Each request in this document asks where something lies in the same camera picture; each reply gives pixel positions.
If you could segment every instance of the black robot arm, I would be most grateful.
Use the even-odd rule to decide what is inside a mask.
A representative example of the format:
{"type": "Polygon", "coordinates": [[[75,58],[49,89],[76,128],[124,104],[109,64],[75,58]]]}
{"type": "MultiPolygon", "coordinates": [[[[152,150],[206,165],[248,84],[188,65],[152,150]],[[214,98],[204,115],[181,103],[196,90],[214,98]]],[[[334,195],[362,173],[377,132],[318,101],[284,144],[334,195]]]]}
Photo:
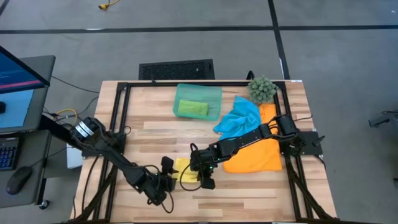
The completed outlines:
{"type": "Polygon", "coordinates": [[[248,145],[254,144],[263,139],[275,139],[280,142],[294,141],[300,131],[296,128],[293,119],[287,115],[273,117],[268,123],[261,124],[255,130],[242,136],[223,139],[210,144],[208,148],[202,150],[192,150],[190,158],[190,168],[192,171],[199,171],[198,178],[201,187],[204,189],[214,189],[215,183],[211,177],[213,169],[220,162],[227,161],[238,153],[238,151],[248,145]],[[278,134],[273,134],[271,129],[278,129],[278,134]]]}
{"type": "Polygon", "coordinates": [[[124,133],[106,131],[97,119],[85,118],[71,129],[70,134],[82,151],[103,156],[120,169],[134,189],[146,194],[148,204],[162,204],[167,197],[166,192],[174,190],[176,179],[171,177],[175,172],[172,169],[174,161],[163,157],[162,171],[154,165],[139,166],[135,162],[128,161],[122,155],[122,149],[126,144],[124,133]],[[152,173],[147,167],[156,168],[157,173],[152,173]]]}

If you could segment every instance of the computer monitor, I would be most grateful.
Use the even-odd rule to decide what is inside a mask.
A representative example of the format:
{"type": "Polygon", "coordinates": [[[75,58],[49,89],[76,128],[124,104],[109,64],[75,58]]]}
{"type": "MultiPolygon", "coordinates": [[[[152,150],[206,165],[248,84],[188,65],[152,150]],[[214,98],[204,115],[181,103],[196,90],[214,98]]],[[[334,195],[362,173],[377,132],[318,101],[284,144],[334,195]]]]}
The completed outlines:
{"type": "Polygon", "coordinates": [[[0,93],[45,86],[50,86],[50,83],[0,46],[0,93]]]}

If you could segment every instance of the gray carpet floor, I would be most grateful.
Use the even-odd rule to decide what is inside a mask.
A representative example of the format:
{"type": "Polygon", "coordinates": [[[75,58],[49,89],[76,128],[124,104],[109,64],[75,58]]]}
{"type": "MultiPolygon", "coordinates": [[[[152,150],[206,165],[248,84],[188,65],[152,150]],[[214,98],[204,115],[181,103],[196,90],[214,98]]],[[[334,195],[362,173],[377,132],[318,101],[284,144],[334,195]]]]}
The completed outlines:
{"type": "MultiPolygon", "coordinates": [[[[271,26],[263,0],[10,0],[0,30],[181,26],[271,26]]],[[[394,0],[275,0],[280,26],[398,24],[394,0]]],[[[368,120],[398,109],[398,30],[281,31],[291,79],[303,80],[322,142],[337,214],[344,220],[398,223],[398,150],[389,125],[368,120]]],[[[216,79],[256,75],[281,79],[274,32],[0,34],[17,57],[55,55],[53,75],[99,90],[103,80],[137,80],[140,63],[212,58],[216,79]]],[[[96,95],[52,80],[46,107],[83,110],[96,95]]],[[[85,116],[92,116],[95,104],[85,116]]],[[[67,220],[79,170],[49,179],[46,210],[0,209],[0,223],[67,220]]]]}

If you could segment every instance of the green plastic container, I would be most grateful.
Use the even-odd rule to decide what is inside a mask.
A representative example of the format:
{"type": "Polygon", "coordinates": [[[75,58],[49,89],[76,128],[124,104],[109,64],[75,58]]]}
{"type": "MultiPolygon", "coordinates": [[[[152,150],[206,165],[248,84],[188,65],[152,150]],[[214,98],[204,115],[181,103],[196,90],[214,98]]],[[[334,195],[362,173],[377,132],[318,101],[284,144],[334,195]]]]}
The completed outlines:
{"type": "Polygon", "coordinates": [[[223,91],[220,87],[178,84],[175,94],[173,112],[176,116],[185,118],[206,119],[216,121],[221,113],[221,98],[223,91]],[[207,103],[207,115],[197,113],[180,113],[178,107],[180,100],[207,103]]]}

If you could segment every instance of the wooden tabletop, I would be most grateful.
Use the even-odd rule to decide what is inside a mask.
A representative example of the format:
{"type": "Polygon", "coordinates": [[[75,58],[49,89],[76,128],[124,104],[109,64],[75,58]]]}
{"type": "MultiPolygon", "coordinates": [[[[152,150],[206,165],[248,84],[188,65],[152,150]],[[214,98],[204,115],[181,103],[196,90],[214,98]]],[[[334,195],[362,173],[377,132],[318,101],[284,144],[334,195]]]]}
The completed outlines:
{"type": "MultiPolygon", "coordinates": [[[[311,115],[302,82],[286,81],[293,119],[311,115]]],[[[116,94],[117,81],[105,81],[101,87],[95,117],[109,127],[116,94]]],[[[241,86],[223,86],[221,117],[233,108],[236,95],[248,97],[241,86]]],[[[176,87],[134,87],[131,89],[126,125],[132,128],[127,136],[125,156],[139,165],[154,164],[160,167],[163,156],[172,159],[190,157],[189,144],[194,142],[200,149],[218,140],[213,132],[219,121],[178,118],[173,114],[176,87]]],[[[312,130],[311,119],[297,121],[301,130],[312,130]]],[[[323,164],[314,156],[302,156],[309,191],[327,213],[336,216],[333,200],[323,164]]],[[[81,213],[81,198],[88,171],[93,163],[88,158],[83,163],[76,192],[76,211],[81,213]]],[[[94,166],[89,180],[85,206],[98,188],[102,158],[94,166]]],[[[213,178],[216,189],[200,189],[185,192],[177,184],[172,192],[175,202],[173,213],[168,214],[161,206],[147,205],[145,194],[138,194],[119,171],[111,222],[269,222],[294,221],[292,199],[285,168],[283,171],[256,172],[252,174],[226,173],[222,166],[215,169],[213,178]]],[[[195,188],[197,184],[186,184],[195,188]]],[[[302,194],[297,189],[302,216],[305,217],[302,194]]],[[[101,204],[100,218],[104,217],[107,194],[101,204]]],[[[170,209],[169,196],[165,200],[170,209]]]]}

